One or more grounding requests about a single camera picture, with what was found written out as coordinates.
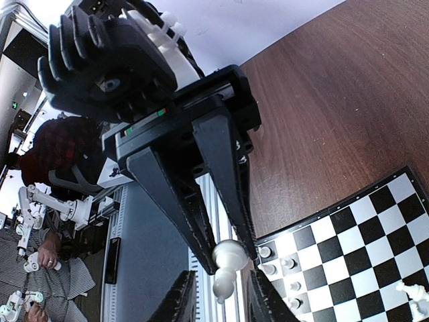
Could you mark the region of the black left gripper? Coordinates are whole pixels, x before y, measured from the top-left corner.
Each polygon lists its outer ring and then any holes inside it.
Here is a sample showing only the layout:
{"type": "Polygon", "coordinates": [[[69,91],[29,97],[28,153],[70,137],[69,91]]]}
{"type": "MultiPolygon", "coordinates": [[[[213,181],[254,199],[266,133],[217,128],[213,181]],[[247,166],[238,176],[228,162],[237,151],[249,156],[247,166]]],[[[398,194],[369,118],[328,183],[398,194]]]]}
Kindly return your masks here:
{"type": "Polygon", "coordinates": [[[176,92],[170,106],[133,124],[120,123],[101,142],[105,156],[122,174],[132,175],[213,275],[216,242],[193,175],[210,172],[236,236],[249,258],[256,259],[247,156],[253,151],[248,133],[260,125],[249,81],[239,66],[230,65],[176,92]],[[231,115],[210,113],[221,107],[231,115]],[[148,146],[155,151],[144,149],[148,146]]]}

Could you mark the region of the white chess pawn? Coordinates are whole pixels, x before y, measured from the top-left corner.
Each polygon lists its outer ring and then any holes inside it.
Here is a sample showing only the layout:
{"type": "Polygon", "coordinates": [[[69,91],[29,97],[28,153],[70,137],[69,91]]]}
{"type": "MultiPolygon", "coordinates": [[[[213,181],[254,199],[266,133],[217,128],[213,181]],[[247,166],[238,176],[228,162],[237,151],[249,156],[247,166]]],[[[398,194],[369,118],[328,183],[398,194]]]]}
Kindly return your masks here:
{"type": "Polygon", "coordinates": [[[299,291],[301,289],[301,284],[298,281],[291,282],[288,285],[288,289],[294,292],[299,291]]]}
{"type": "Polygon", "coordinates": [[[277,268],[273,264],[262,264],[261,270],[266,275],[274,275],[277,272],[277,268]]]}
{"type": "Polygon", "coordinates": [[[281,259],[280,264],[287,269],[293,269],[296,265],[296,262],[293,258],[284,258],[281,259]]]}

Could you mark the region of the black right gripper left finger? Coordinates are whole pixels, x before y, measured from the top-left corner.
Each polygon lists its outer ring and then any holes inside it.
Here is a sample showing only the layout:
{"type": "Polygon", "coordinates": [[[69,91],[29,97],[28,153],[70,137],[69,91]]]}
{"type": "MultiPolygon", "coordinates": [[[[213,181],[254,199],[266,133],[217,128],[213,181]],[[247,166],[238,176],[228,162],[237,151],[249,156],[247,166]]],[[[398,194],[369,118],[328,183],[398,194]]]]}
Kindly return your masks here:
{"type": "Polygon", "coordinates": [[[196,321],[196,271],[182,271],[156,310],[156,321],[196,321]]]}

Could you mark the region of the white chess rook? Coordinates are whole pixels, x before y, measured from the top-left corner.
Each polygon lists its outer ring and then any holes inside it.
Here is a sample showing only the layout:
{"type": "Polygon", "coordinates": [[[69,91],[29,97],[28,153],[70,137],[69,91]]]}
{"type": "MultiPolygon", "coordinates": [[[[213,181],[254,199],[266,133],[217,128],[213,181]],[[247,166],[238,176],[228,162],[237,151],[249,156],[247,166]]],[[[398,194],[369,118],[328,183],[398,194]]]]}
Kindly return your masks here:
{"type": "Polygon", "coordinates": [[[272,250],[270,247],[268,247],[268,246],[259,247],[259,255],[262,258],[269,258],[271,256],[271,254],[272,254],[272,250]]]}

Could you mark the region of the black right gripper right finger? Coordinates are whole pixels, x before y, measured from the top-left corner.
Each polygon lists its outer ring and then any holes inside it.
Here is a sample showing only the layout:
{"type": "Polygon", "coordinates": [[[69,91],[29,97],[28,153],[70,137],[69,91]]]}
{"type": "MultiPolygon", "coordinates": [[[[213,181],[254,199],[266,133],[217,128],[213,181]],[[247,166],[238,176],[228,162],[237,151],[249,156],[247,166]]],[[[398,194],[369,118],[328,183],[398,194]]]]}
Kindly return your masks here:
{"type": "Polygon", "coordinates": [[[249,273],[247,318],[251,322],[299,322],[261,270],[249,273]]]}

